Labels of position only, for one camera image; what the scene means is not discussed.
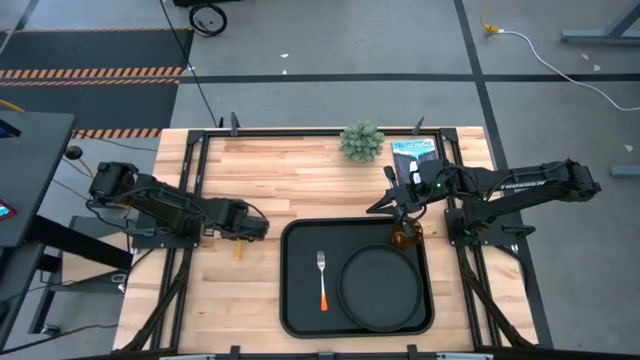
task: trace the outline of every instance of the concrete floor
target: concrete floor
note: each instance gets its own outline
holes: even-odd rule
[[[540,55],[567,73],[638,73],[640,48],[563,45],[559,29],[603,27],[630,1],[495,0],[489,22],[531,37]],[[524,41],[486,37],[479,25],[484,0],[464,0],[480,64],[487,74],[545,74]],[[27,0],[0,5],[0,28],[15,26]],[[169,13],[186,25],[184,10]],[[390,0],[243,0],[222,5],[229,27],[220,37],[194,40],[199,75],[323,73],[454,73],[471,68],[453,2]],[[155,0],[40,0],[27,28],[166,26]],[[594,71],[594,65],[600,70]],[[640,106],[640,84],[597,83],[622,106]],[[556,348],[640,354],[640,184],[613,180],[611,164],[640,163],[640,113],[621,113],[598,95],[567,83],[487,85],[510,166],[571,158],[588,165],[603,192],[584,204],[552,203],[526,210],[538,231],[529,238]],[[216,115],[234,111],[243,126],[478,125],[485,120],[473,83],[336,82],[207,84]],[[180,85],[172,127],[211,126],[195,85]],[[153,147],[155,140],[124,140]],[[639,148],[628,152],[624,145]],[[83,141],[86,159],[124,160],[151,171],[153,154]],[[88,182],[61,164],[56,179],[86,192]],[[53,184],[41,214],[67,224],[85,215],[82,201]],[[25,336],[28,297],[8,346]],[[116,323],[121,296],[63,294],[51,323],[64,329]],[[68,358],[109,351],[114,331],[91,330],[7,358]]]

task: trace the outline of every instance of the white cable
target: white cable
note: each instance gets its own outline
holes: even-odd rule
[[[540,61],[544,66],[548,67],[549,69],[553,70],[556,74],[562,76],[563,78],[567,79],[568,81],[570,81],[573,84],[579,85],[579,86],[583,86],[586,87],[588,89],[591,89],[595,92],[597,92],[598,94],[604,96],[605,99],[609,100],[609,102],[611,103],[611,105],[615,106],[616,109],[620,110],[620,111],[637,111],[640,110],[640,107],[635,107],[635,108],[623,108],[620,107],[618,104],[616,104],[615,101],[613,101],[609,95],[605,94],[604,91],[598,89],[595,86],[591,86],[589,84],[585,84],[582,83],[580,81],[575,81],[572,78],[568,77],[567,75],[563,74],[560,72],[560,70],[556,69],[555,67],[553,67],[551,64],[549,64],[548,62],[542,60],[542,58],[540,58],[540,55],[538,55],[538,53],[536,52],[536,49],[533,47],[533,44],[531,43],[531,40],[529,40],[528,37],[526,37],[523,34],[520,34],[519,32],[515,32],[515,31],[507,31],[507,30],[502,30],[500,29],[497,33],[494,34],[508,34],[508,35],[515,35],[518,37],[521,37],[523,39],[525,39],[528,43],[529,43],[529,47],[531,48],[531,51],[533,52],[533,55],[536,56],[536,58],[538,59],[538,61]]]

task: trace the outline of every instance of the small orange object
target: small orange object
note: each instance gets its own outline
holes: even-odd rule
[[[327,296],[322,292],[322,300],[320,302],[320,310],[327,311],[329,310],[329,304],[327,304]]]
[[[236,240],[236,251],[233,253],[233,260],[242,260],[242,240],[240,239]]]

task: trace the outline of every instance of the black floor mat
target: black floor mat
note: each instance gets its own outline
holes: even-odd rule
[[[179,29],[177,35],[188,54],[193,30]],[[27,78],[106,76],[109,70],[109,76],[177,75],[185,65],[171,30],[164,29],[18,31],[0,57],[4,77]],[[21,70],[21,76],[6,76],[9,70]],[[31,71],[25,76],[25,70]]]
[[[177,91],[170,79],[0,83],[0,99],[26,111],[75,114],[76,130],[100,138],[158,136],[169,127]]]

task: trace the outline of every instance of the hazard stripe tape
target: hazard stripe tape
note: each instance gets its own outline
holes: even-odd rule
[[[162,129],[131,128],[131,129],[88,129],[73,130],[72,139],[150,139],[158,138]]]
[[[77,85],[126,85],[126,84],[180,84],[176,79],[127,79],[127,80],[84,80],[84,81],[15,81],[0,82],[5,86],[77,86]]]
[[[178,76],[184,68],[163,66],[149,68],[94,68],[94,69],[27,69],[0,70],[0,79],[54,79],[122,76]]]
[[[193,30],[192,27],[179,27],[175,30]],[[121,28],[121,29],[23,29],[16,30],[16,33],[37,33],[37,32],[122,32],[122,31],[171,31],[171,28]]]

